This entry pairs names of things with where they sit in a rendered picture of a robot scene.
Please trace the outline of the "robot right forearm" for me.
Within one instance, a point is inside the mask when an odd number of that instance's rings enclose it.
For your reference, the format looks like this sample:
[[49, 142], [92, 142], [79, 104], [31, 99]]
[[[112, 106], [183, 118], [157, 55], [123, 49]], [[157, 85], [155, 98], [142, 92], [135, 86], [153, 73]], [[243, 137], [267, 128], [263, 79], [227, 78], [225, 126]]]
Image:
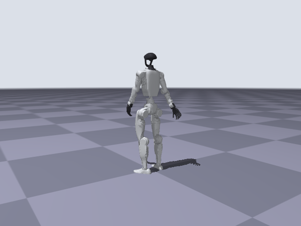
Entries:
[[173, 105], [172, 105], [173, 101], [172, 101], [172, 99], [171, 99], [171, 97], [170, 97], [169, 91], [168, 91], [168, 93], [166, 93], [164, 96], [165, 96], [165, 98], [166, 98], [167, 103], [169, 104], [169, 106], [170, 106], [171, 108], [173, 108]]

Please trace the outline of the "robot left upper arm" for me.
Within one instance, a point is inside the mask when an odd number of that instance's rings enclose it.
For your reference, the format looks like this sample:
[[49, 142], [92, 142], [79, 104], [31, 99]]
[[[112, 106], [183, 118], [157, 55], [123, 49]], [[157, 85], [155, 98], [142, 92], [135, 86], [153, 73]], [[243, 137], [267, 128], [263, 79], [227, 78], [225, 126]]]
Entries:
[[145, 74], [146, 74], [146, 71], [144, 71], [144, 70], [139, 70], [136, 72], [136, 80], [135, 80], [136, 93], [138, 93], [140, 91], [142, 78], [145, 77]]

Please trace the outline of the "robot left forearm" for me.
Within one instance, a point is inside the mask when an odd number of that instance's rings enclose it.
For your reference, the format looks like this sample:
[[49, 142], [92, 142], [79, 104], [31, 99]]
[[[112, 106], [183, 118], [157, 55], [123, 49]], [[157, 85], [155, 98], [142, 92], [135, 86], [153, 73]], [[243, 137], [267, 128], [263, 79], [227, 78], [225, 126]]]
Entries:
[[132, 87], [132, 93], [131, 93], [131, 97], [128, 101], [128, 105], [130, 106], [130, 104], [134, 104], [135, 102], [135, 98], [137, 97], [137, 94], [136, 94], [136, 88], [135, 87]]

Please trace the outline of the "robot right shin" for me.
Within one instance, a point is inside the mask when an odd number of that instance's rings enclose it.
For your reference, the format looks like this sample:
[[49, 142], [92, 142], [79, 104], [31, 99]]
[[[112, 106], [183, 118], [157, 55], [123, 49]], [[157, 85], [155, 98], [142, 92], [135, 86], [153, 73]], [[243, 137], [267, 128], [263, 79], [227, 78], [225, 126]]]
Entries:
[[154, 142], [154, 152], [156, 155], [157, 166], [159, 166], [159, 164], [161, 165], [162, 149], [163, 149], [163, 145], [162, 145], [162, 136], [161, 136], [161, 143], [157, 144]]

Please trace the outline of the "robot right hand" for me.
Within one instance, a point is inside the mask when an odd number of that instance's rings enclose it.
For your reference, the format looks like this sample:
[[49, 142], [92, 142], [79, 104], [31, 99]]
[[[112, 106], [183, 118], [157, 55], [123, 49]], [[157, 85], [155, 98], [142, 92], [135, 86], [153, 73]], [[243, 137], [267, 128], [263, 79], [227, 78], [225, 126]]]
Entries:
[[173, 108], [171, 108], [171, 109], [172, 109], [172, 111], [173, 111], [173, 118], [174, 118], [174, 114], [175, 114], [176, 120], [177, 120], [177, 119], [180, 118], [181, 113], [180, 113], [179, 110], [175, 107], [174, 103], [172, 103], [172, 105], [173, 105]]

